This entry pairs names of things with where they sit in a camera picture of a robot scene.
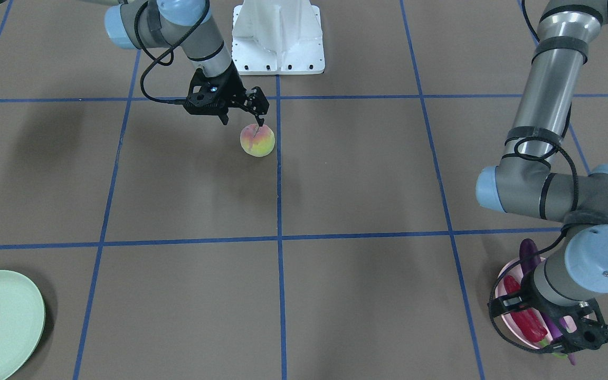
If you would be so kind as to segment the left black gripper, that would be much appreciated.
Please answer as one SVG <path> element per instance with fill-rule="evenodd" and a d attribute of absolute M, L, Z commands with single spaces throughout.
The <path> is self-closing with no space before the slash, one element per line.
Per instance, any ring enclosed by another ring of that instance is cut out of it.
<path fill-rule="evenodd" d="M 559 306 L 545 300 L 534 287 L 522 287 L 516 292 L 496 296 L 495 290 L 488 296 L 488 318 L 497 334 L 512 346 L 532 354 L 571 354 L 581 350 L 598 350 L 608 344 L 608 324 L 596 300 L 579 301 L 572 306 Z M 547 315 L 562 336 L 553 338 L 545 348 L 531 348 L 507 337 L 497 326 L 496 318 L 534 309 Z"/>

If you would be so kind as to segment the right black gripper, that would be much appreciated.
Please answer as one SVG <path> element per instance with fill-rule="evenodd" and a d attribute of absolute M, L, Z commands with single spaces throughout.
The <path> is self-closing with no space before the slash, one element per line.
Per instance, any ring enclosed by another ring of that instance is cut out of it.
<path fill-rule="evenodd" d="M 198 68 L 183 100 L 183 108 L 190 115 L 216 116 L 225 126 L 229 123 L 229 109 L 240 106 L 255 118 L 258 127 L 263 127 L 269 101 L 260 87 L 246 90 L 236 68 L 227 68 L 216 77 L 207 77 Z"/>

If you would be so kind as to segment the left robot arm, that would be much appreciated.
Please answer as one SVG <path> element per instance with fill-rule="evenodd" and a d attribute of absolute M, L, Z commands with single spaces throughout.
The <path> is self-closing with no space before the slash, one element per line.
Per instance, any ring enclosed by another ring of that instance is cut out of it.
<path fill-rule="evenodd" d="M 589 45 L 608 24 L 608 1 L 550 1 L 534 36 L 537 46 L 505 151 L 497 166 L 484 168 L 476 199 L 485 208 L 560 222 L 549 257 L 528 270 L 517 291 L 497 296 L 493 284 L 488 317 L 524 311 L 544 313 L 560 336 L 542 348 L 516 348 L 534 354 L 571 354 L 608 343 L 608 324 L 597 303 L 608 294 L 608 164 L 577 175 L 562 146 L 571 118 L 577 78 L 588 62 Z"/>

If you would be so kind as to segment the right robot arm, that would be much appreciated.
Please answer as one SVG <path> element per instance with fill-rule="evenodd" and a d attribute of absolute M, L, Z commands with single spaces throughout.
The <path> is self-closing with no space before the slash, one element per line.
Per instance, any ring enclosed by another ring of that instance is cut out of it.
<path fill-rule="evenodd" d="M 142 50 L 151 60 L 140 76 L 150 101 L 183 107 L 190 115 L 216 116 L 224 125 L 229 109 L 253 115 L 261 127 L 269 102 L 260 87 L 243 85 L 230 50 L 213 19 L 208 1 L 104 1 L 104 28 L 125 50 Z M 181 49 L 194 73 L 186 97 L 163 99 L 148 94 L 145 80 L 154 67 L 168 67 Z"/>

